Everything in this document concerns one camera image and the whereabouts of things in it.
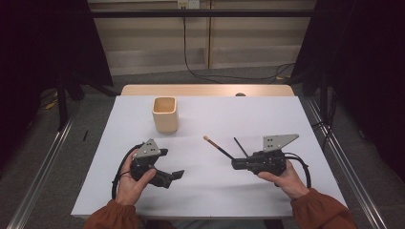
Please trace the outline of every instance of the wrist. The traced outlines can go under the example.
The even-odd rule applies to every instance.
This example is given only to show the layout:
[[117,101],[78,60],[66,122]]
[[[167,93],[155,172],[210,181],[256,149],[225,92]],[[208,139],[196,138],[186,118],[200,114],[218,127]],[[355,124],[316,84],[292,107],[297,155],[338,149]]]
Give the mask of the wrist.
[[308,193],[309,193],[309,189],[307,187],[303,186],[303,187],[297,189],[296,192],[294,192],[294,194],[289,196],[289,198],[291,198],[291,200],[295,200],[295,199],[305,196]]
[[131,201],[128,201],[128,200],[125,200],[125,199],[120,199],[120,198],[116,198],[116,199],[114,199],[114,201],[117,203],[117,204],[119,204],[119,205],[122,205],[122,206],[134,206],[135,205],[135,203],[132,203]]

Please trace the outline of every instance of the metal rail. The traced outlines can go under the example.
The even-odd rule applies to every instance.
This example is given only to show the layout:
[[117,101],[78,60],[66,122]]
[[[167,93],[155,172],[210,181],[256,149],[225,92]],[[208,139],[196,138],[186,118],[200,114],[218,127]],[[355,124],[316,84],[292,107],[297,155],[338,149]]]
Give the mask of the metal rail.
[[66,123],[65,127],[56,134],[56,137],[53,141],[53,145],[45,156],[42,165],[36,174],[27,194],[24,196],[17,210],[11,218],[11,221],[7,229],[22,229],[25,227],[28,218],[32,212],[32,209],[41,194],[41,191],[47,181],[50,170],[52,169],[54,162],[57,159],[60,149],[62,148],[65,139],[71,130],[73,119],[78,110],[77,106],[70,119]]
[[[319,114],[320,109],[316,102],[313,99],[309,99],[308,101],[309,107],[316,118],[317,122],[322,121],[322,117]],[[352,190],[354,194],[357,197],[358,202],[360,203],[364,213],[366,214],[367,218],[369,219],[369,222],[371,226],[374,229],[380,229],[384,228],[386,229],[387,226],[381,217],[380,213],[378,212],[378,209],[373,202],[372,198],[370,197],[369,193],[366,191],[365,187],[361,183],[360,179],[358,178],[356,172],[354,171],[351,163],[349,162],[349,159],[346,157],[345,152],[343,151],[342,147],[339,144],[339,141],[337,140],[336,136],[334,135],[333,131],[330,130],[328,131],[327,126],[322,125],[321,126],[322,133],[324,136],[328,135],[328,143],[330,145],[330,148],[336,157],[337,162],[340,165],[340,168],[342,169],[343,173],[345,174],[346,179],[348,180],[350,186],[352,187]]]

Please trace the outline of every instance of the gray bracket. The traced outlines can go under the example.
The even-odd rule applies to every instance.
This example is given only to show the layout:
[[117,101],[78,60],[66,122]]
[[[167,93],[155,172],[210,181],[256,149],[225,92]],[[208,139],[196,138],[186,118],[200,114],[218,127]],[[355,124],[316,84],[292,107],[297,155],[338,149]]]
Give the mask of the gray bracket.
[[138,149],[133,159],[146,156],[160,156],[160,150],[154,139],[149,139]]
[[298,134],[294,135],[267,135],[263,137],[263,151],[270,152],[280,150],[287,146],[291,141],[297,139]]

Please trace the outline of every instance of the black curtain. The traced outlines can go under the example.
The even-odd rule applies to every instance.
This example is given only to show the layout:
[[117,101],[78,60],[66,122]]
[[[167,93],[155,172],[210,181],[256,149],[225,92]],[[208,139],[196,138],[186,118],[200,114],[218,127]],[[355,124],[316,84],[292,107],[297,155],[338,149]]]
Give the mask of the black curtain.
[[1,167],[35,116],[41,92],[56,88],[61,73],[70,85],[80,76],[113,84],[94,19],[77,12],[90,12],[86,0],[0,1]]

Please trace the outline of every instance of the white paper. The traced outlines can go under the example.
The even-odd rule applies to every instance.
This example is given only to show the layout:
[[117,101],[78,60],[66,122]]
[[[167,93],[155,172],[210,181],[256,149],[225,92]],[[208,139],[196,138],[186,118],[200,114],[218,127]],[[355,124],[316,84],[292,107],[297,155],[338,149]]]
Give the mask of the white paper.
[[[298,134],[283,148],[308,165],[312,187],[343,204],[345,200],[319,147],[298,97],[177,96],[180,125],[173,134],[156,131],[155,96],[119,96],[77,198],[73,216],[86,218],[111,199],[111,181],[134,145],[154,138],[169,150],[156,167],[166,173],[185,170],[169,189],[148,185],[137,202],[139,215],[157,219],[282,218],[291,216],[280,188],[231,161],[203,140],[208,135],[234,157],[245,157],[233,137],[251,155],[263,150],[263,136]],[[292,161],[306,182],[302,166]]]

